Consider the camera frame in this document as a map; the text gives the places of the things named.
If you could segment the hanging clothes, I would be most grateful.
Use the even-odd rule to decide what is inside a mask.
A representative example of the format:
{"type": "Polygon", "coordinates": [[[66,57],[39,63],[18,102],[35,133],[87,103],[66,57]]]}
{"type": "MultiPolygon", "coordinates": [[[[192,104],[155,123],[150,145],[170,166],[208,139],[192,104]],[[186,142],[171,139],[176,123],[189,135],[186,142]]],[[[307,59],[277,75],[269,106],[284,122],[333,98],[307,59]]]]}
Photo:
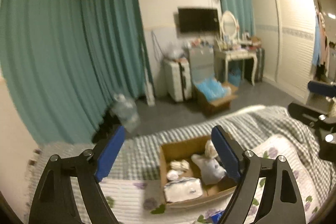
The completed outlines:
{"type": "Polygon", "coordinates": [[[322,5],[317,1],[315,7],[315,40],[312,64],[315,67],[329,66],[330,47],[326,33],[325,19],[322,13],[322,5]]]}

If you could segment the white suitcase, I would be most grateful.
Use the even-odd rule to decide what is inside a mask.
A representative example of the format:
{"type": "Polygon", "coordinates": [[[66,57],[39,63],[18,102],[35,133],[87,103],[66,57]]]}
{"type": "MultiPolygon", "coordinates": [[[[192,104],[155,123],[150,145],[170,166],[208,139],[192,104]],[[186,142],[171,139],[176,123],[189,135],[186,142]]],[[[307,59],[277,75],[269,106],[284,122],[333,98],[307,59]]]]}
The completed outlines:
{"type": "Polygon", "coordinates": [[[164,59],[167,91],[175,102],[192,98],[190,66],[187,59],[173,61],[164,59]]]}

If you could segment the white sliding wardrobe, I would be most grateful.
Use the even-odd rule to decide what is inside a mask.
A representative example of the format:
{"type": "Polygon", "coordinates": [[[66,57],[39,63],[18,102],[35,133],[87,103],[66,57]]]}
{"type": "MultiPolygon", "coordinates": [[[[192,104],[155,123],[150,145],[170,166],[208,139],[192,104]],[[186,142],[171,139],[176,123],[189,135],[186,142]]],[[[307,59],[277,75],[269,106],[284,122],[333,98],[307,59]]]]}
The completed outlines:
{"type": "Polygon", "coordinates": [[[314,0],[252,0],[252,6],[265,51],[264,80],[306,102],[313,77],[314,0]]]}

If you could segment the floor box of bottles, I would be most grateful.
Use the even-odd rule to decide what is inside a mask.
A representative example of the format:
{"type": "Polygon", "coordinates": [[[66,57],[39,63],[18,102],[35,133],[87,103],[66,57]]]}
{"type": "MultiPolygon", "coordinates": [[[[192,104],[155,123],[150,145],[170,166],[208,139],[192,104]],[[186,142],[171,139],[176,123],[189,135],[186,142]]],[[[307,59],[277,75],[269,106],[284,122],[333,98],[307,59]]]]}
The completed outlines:
{"type": "Polygon", "coordinates": [[[238,97],[238,87],[229,82],[221,83],[214,77],[194,83],[194,88],[201,112],[208,117],[228,110],[238,97]]]}

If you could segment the floral quilted bedspread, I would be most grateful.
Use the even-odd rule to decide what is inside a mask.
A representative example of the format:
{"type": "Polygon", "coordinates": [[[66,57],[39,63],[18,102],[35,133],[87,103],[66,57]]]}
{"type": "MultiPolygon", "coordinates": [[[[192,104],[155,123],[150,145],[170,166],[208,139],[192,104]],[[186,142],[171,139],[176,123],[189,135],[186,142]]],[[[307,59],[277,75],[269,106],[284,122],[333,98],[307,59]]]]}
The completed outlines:
{"type": "MultiPolygon", "coordinates": [[[[296,179],[307,221],[320,207],[317,191],[307,169],[299,159],[294,145],[277,134],[253,148],[258,156],[278,155],[286,157],[296,179]]],[[[164,204],[161,183],[158,180],[132,181],[105,178],[101,183],[103,195],[120,223],[207,223],[209,217],[223,211],[235,189],[235,182],[228,177],[214,188],[223,189],[219,198],[202,203],[195,200],[194,206],[173,208],[164,204]]]]}

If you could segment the white oval vanity mirror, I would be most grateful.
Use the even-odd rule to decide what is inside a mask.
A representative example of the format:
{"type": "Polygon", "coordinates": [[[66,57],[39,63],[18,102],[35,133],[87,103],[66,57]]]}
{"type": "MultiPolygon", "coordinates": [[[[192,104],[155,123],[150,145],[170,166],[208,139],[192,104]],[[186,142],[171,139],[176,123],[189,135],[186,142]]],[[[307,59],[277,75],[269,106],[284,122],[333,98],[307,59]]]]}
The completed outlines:
{"type": "Polygon", "coordinates": [[[221,16],[220,32],[223,39],[235,40],[238,38],[239,23],[229,10],[224,11],[221,16]]]}

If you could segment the teal curtain left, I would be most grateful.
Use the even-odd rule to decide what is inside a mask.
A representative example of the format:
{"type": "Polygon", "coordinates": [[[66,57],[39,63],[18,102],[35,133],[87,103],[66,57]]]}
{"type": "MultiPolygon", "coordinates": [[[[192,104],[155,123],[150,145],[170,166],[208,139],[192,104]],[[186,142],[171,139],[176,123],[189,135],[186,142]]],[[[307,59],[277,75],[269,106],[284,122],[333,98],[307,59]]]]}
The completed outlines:
{"type": "Polygon", "coordinates": [[[87,143],[115,94],[145,94],[138,0],[1,0],[1,68],[34,141],[87,143]]]}

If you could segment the floral tissue paper pack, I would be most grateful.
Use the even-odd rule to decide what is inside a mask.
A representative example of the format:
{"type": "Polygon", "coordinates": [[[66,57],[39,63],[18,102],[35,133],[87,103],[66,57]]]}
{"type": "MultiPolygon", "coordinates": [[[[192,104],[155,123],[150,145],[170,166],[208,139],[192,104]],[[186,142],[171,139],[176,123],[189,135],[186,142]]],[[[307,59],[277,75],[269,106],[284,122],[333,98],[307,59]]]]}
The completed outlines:
{"type": "Polygon", "coordinates": [[[203,196],[201,180],[194,177],[170,181],[163,187],[163,192],[168,203],[184,202],[203,196]]]}

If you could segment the checkered grey blanket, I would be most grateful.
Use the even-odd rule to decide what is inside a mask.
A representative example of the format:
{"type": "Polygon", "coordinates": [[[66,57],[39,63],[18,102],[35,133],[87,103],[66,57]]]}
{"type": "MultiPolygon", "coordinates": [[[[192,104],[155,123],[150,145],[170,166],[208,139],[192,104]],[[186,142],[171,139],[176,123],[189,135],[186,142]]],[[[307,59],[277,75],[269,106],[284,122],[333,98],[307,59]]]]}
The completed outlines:
{"type": "Polygon", "coordinates": [[[295,147],[307,169],[321,205],[335,185],[335,169],[318,156],[318,143],[310,129],[292,119],[280,106],[251,106],[218,119],[155,134],[128,139],[124,142],[107,178],[113,180],[158,180],[159,147],[166,143],[210,135],[220,125],[245,149],[257,147],[274,135],[287,138],[295,147]]]}

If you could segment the white dressing table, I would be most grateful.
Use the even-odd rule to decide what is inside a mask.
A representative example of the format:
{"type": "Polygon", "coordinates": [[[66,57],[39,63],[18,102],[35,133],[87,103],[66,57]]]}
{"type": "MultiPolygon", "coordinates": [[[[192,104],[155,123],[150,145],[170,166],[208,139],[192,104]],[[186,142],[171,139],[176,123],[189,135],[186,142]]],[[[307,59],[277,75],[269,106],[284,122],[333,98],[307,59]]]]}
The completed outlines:
{"type": "Polygon", "coordinates": [[[246,61],[252,59],[253,67],[251,74],[251,84],[255,86],[255,76],[257,71],[257,55],[255,51],[248,50],[224,50],[223,42],[217,40],[214,43],[214,70],[215,76],[220,78],[222,68],[224,68],[224,80],[228,81],[228,64],[230,61],[246,61]]]}

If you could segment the small grey fridge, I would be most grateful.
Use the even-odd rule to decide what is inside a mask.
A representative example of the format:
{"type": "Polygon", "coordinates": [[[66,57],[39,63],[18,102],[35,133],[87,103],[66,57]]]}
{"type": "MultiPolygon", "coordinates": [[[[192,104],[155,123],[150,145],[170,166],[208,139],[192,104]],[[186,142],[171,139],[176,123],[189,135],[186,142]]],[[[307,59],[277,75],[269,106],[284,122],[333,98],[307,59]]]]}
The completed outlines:
{"type": "Polygon", "coordinates": [[[212,47],[193,47],[188,49],[191,79],[200,83],[214,78],[214,49],[212,47]]]}

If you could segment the blue Vinda tissue pack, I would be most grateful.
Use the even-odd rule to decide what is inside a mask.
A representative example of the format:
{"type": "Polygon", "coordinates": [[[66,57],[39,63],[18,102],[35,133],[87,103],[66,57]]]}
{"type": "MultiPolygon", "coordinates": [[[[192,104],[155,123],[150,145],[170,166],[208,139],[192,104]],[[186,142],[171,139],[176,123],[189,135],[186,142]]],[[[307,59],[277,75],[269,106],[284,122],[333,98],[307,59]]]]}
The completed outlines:
{"type": "Polygon", "coordinates": [[[210,216],[209,217],[210,223],[218,224],[223,214],[224,214],[224,211],[219,211],[213,214],[212,216],[210,216]]]}

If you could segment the black wall television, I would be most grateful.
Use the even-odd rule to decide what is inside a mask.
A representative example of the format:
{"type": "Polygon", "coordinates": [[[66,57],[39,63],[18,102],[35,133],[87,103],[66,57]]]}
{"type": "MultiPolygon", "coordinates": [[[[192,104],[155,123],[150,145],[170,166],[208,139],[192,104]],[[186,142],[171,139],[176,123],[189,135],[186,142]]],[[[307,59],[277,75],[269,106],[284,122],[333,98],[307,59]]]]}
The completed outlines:
{"type": "Polygon", "coordinates": [[[218,10],[203,8],[178,8],[178,23],[181,33],[218,32],[218,10]]]}

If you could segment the clear water jug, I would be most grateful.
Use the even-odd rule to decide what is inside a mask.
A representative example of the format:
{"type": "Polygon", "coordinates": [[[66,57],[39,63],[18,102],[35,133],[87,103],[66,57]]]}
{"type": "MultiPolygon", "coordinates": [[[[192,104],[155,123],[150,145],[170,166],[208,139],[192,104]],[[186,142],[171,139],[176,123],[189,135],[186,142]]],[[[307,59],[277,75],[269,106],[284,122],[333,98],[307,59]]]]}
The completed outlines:
{"type": "Polygon", "coordinates": [[[123,94],[114,95],[112,112],[118,117],[121,124],[129,133],[132,133],[140,124],[140,117],[135,101],[123,94]]]}

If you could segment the brown cardboard box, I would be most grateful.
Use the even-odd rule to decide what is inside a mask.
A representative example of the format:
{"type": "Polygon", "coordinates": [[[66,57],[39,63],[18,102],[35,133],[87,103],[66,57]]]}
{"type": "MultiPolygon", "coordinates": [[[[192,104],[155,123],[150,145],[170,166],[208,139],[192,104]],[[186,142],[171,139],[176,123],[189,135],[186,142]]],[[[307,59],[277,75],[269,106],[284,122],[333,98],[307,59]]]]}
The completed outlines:
{"type": "Polygon", "coordinates": [[[194,139],[176,141],[160,146],[159,149],[159,173],[161,180],[161,196],[163,203],[168,208],[188,208],[195,207],[204,203],[209,203],[214,200],[220,200],[232,194],[236,188],[236,183],[231,178],[225,176],[220,182],[213,185],[206,185],[201,178],[200,168],[191,160],[193,154],[203,155],[205,153],[205,146],[210,136],[201,136],[194,139]],[[164,186],[169,182],[167,173],[171,170],[170,163],[172,161],[187,161],[189,169],[183,171],[178,177],[192,177],[197,178],[201,182],[202,195],[193,200],[185,200],[178,202],[171,202],[167,199],[164,186]]]}

